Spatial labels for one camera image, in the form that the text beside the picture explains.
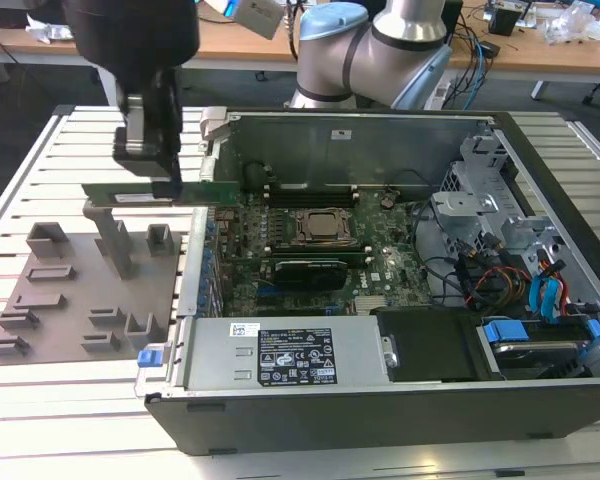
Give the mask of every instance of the electronic components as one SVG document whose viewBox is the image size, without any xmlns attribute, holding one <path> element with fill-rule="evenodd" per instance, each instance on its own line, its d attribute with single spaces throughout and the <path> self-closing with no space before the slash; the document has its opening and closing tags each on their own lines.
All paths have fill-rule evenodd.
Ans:
<svg viewBox="0 0 600 480">
<path fill-rule="evenodd" d="M 283 290 L 326 292 L 340 290 L 347 281 L 347 264 L 338 261 L 278 262 L 273 283 Z"/>
<path fill-rule="evenodd" d="M 346 244 L 351 242 L 348 215 L 345 210 L 324 208 L 296 213 L 297 232 L 294 244 Z"/>
<path fill-rule="evenodd" d="M 384 189 L 355 193 L 353 208 L 278 208 L 253 196 L 245 208 L 219 209 L 223 315 L 360 315 L 389 304 L 429 304 L 431 292 L 405 242 L 407 211 L 383 210 Z M 307 203 L 297 193 L 294 201 Z M 356 308 L 356 298 L 372 305 Z"/>
</svg>

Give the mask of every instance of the blue clip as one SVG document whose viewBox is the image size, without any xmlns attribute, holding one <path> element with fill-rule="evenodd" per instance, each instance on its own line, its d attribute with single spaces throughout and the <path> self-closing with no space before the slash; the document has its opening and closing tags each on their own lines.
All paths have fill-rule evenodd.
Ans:
<svg viewBox="0 0 600 480">
<path fill-rule="evenodd" d="M 140 350 L 138 352 L 138 367 L 150 368 L 162 366 L 162 352 L 160 350 Z"/>
<path fill-rule="evenodd" d="M 529 340 L 529 335 L 520 320 L 492 320 L 484 326 L 484 333 L 487 335 L 489 343 Z"/>
<path fill-rule="evenodd" d="M 587 320 L 587 327 L 593 338 L 600 337 L 600 322 L 597 320 Z"/>
<path fill-rule="evenodd" d="M 542 296 L 542 303 L 538 305 L 540 297 L 540 288 L 542 284 L 546 283 L 544 295 Z M 535 275 L 531 280 L 531 288 L 529 289 L 529 307 L 531 311 L 536 313 L 540 310 L 540 315 L 546 318 L 551 325 L 556 325 L 558 319 L 553 315 L 554 305 L 558 296 L 558 290 L 560 289 L 560 282 L 555 278 L 542 277 Z"/>
</svg>

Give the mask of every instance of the warning label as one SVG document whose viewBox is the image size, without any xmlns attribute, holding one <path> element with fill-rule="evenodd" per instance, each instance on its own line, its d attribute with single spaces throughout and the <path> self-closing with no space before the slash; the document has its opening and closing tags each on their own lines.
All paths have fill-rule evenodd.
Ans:
<svg viewBox="0 0 600 480">
<path fill-rule="evenodd" d="M 338 383 L 330 328 L 260 330 L 258 359 L 263 387 Z"/>
</svg>

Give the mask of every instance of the blue cable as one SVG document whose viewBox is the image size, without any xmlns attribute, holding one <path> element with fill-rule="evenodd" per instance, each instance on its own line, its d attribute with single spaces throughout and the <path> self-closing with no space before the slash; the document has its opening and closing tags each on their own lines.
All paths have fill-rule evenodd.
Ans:
<svg viewBox="0 0 600 480">
<path fill-rule="evenodd" d="M 480 45 L 480 41 L 476 37 L 470 37 L 476 44 L 476 48 L 478 50 L 478 72 L 476 75 L 476 79 L 473 82 L 473 88 L 471 89 L 471 93 L 469 94 L 469 98 L 467 98 L 467 103 L 464 104 L 462 110 L 466 110 L 469 108 L 473 100 L 476 98 L 478 94 L 478 85 L 480 84 L 480 78 L 482 77 L 482 67 L 484 65 L 484 55 L 482 53 L 482 45 Z"/>
</svg>

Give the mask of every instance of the connector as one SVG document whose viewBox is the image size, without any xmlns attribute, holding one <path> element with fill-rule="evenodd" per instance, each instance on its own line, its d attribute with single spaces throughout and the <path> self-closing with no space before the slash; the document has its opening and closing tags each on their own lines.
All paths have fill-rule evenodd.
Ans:
<svg viewBox="0 0 600 480">
<path fill-rule="evenodd" d="M 493 265 L 489 262 L 487 257 L 482 255 L 478 250 L 469 245 L 467 242 L 464 242 L 460 239 L 456 239 L 455 243 L 456 249 L 458 250 L 459 255 L 464 255 L 467 258 L 470 258 L 478 265 L 484 268 L 491 268 Z"/>
<path fill-rule="evenodd" d="M 547 267 L 547 269 L 542 272 L 540 274 L 541 277 L 550 277 L 551 275 L 558 273 L 560 270 L 562 270 L 564 267 L 566 267 L 567 264 L 564 263 L 563 260 L 558 260 L 556 263 L 552 263 L 549 267 Z"/>
<path fill-rule="evenodd" d="M 502 240 L 500 240 L 498 237 L 496 237 L 491 232 L 485 233 L 482 236 L 482 241 L 487 246 L 487 248 L 490 248 L 491 250 L 498 251 L 498 250 L 501 250 L 502 248 L 504 248 L 504 245 L 502 244 Z"/>
</svg>

